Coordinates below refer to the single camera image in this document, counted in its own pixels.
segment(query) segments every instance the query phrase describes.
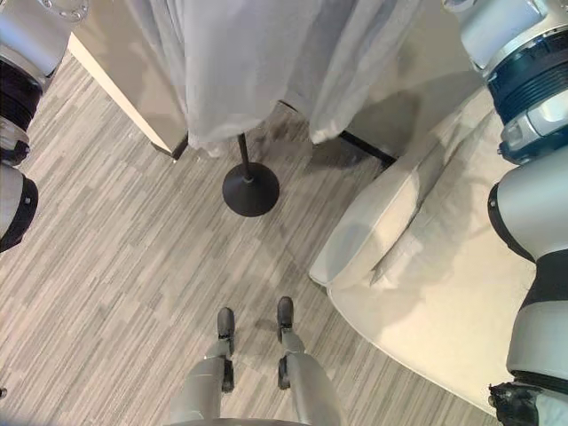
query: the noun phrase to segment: white armchair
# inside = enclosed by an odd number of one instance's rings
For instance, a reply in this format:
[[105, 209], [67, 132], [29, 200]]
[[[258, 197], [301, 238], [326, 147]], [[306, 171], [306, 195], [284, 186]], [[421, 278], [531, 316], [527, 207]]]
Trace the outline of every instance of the white armchair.
[[480, 91], [356, 198], [310, 270], [369, 342], [488, 413], [534, 277], [486, 214], [512, 167], [501, 129]]

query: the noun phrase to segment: sheer curtain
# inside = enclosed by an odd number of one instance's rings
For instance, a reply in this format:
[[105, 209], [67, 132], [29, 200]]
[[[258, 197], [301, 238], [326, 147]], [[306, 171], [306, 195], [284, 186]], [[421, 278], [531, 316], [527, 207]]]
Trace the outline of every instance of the sheer curtain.
[[218, 153], [284, 100], [314, 143], [350, 123], [422, 0], [127, 0], [185, 112]]

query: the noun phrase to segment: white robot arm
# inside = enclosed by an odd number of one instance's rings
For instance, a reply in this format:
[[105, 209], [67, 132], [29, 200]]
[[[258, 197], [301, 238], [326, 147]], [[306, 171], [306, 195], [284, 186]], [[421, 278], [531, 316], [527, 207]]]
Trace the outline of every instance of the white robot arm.
[[0, 0], [0, 251], [21, 241], [38, 202], [14, 166], [29, 153], [27, 130], [88, 0]]
[[507, 369], [490, 387], [506, 426], [568, 424], [568, 1], [445, 0], [504, 125], [499, 154], [519, 167], [488, 213], [510, 249], [537, 265]]

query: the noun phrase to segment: striped gray carpet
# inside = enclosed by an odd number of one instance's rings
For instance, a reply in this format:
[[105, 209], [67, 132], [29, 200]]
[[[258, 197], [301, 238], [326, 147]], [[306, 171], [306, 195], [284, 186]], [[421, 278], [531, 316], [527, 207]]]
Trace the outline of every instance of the striped gray carpet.
[[159, 425], [171, 395], [237, 313], [236, 390], [227, 416], [295, 420], [276, 386], [278, 298], [333, 378], [353, 425], [497, 424], [363, 341], [307, 277], [377, 160], [339, 142], [317, 148], [278, 107], [249, 133], [280, 178], [270, 214], [222, 202], [220, 160], [158, 154], [70, 57], [40, 106], [24, 170], [40, 189], [26, 239], [0, 257], [2, 424]]

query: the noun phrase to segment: lamp base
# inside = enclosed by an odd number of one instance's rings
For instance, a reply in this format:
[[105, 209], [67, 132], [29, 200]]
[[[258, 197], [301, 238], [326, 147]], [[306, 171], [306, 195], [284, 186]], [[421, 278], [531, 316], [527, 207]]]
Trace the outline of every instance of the lamp base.
[[252, 179], [244, 177], [243, 165], [233, 167], [223, 182], [223, 199], [236, 214], [258, 217], [268, 213], [278, 201], [280, 184], [276, 175], [258, 162], [249, 165]]

